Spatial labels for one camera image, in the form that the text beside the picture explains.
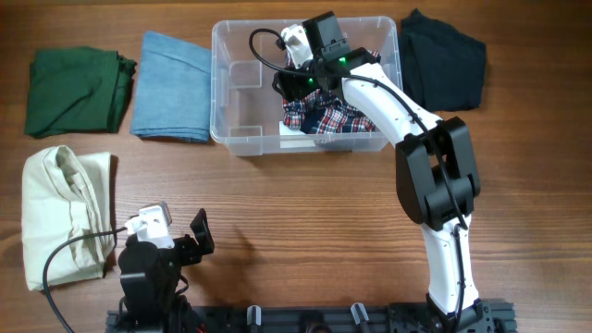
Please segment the red navy plaid garment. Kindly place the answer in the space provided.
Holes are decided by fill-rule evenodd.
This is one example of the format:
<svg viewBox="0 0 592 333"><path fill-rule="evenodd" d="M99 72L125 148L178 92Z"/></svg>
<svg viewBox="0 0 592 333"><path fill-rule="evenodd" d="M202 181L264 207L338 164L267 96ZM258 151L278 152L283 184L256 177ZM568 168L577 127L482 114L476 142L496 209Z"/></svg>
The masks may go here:
<svg viewBox="0 0 592 333"><path fill-rule="evenodd" d="M376 125L358 108L323 90L313 78L298 77L307 94L282 100L283 124L305 134L374 132Z"/></svg>

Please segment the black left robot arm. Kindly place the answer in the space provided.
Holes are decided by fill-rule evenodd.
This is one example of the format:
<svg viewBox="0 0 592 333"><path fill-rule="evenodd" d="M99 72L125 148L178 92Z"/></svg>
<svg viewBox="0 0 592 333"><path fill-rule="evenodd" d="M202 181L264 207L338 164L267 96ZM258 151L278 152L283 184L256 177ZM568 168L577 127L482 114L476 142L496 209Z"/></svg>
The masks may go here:
<svg viewBox="0 0 592 333"><path fill-rule="evenodd" d="M107 320L107 332L205 332L180 282L181 268L196 265L214 252L215 243L204 209L190 223L192 235L172 238L165 203L143 207L126 222L129 237L118 257L124 297Z"/></svg>

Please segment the black garment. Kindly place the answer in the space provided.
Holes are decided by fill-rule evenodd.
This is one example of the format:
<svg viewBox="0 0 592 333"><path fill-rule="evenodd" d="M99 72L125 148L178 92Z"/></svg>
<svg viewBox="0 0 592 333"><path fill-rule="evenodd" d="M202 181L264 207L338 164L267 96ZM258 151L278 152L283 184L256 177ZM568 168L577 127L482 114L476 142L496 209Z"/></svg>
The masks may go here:
<svg viewBox="0 0 592 333"><path fill-rule="evenodd" d="M424 109L464 111L482 101L487 47L418 9L401 21L403 91Z"/></svg>

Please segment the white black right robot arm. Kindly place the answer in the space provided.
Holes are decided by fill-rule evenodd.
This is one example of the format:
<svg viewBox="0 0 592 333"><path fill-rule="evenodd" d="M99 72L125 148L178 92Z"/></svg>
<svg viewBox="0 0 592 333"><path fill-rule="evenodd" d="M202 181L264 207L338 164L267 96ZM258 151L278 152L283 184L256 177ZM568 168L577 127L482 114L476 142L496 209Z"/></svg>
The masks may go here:
<svg viewBox="0 0 592 333"><path fill-rule="evenodd" d="M396 191L420 226L428 257L428 318L432 329L461 332L481 318L468 245L480 192L469 130L457 117L443 120L413 102L364 48L331 57L287 47L290 66L275 84L292 102L315 90L333 92L359 109L395 148Z"/></svg>

